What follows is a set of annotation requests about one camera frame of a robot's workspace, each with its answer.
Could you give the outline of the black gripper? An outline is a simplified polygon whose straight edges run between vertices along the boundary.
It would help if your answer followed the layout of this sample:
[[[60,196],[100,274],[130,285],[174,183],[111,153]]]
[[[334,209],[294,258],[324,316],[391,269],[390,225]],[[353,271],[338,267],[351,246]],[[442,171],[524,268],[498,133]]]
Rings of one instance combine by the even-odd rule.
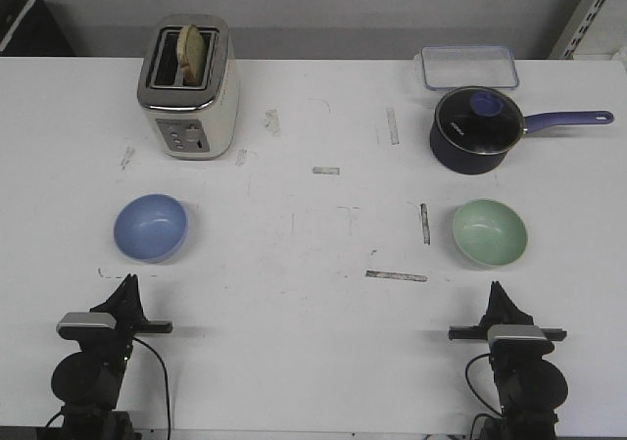
[[[113,352],[117,357],[130,356],[133,339],[138,334],[170,334],[173,330],[171,320],[145,316],[138,283],[138,276],[129,273],[104,303],[89,310],[90,314],[104,314],[115,320]],[[129,302],[125,302],[128,290]]]
[[[480,322],[449,327],[451,341],[486,342],[493,357],[543,357],[562,342],[567,331],[538,326],[520,310],[495,280],[491,282],[488,305]]]

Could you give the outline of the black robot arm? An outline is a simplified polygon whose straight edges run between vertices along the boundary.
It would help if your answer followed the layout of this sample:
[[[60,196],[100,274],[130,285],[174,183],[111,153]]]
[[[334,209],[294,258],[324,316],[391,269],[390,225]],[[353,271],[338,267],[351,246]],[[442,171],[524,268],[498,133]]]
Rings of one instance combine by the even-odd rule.
[[[58,335],[78,343],[79,350],[61,360],[51,376],[53,394],[63,402],[43,427],[41,437],[57,439],[140,439],[130,414],[117,404],[127,364],[138,343],[160,363],[164,375],[167,435],[172,419],[165,361],[146,334],[169,334],[172,322],[146,318],[138,276],[128,274],[113,294],[87,312],[69,312],[56,325]]]
[[[475,416],[483,424],[471,439],[555,439],[555,410],[568,395],[562,372],[544,356],[566,338],[562,328],[542,328],[519,310],[498,281],[493,281],[486,313],[472,326],[452,326],[448,338],[485,341],[499,406]]]

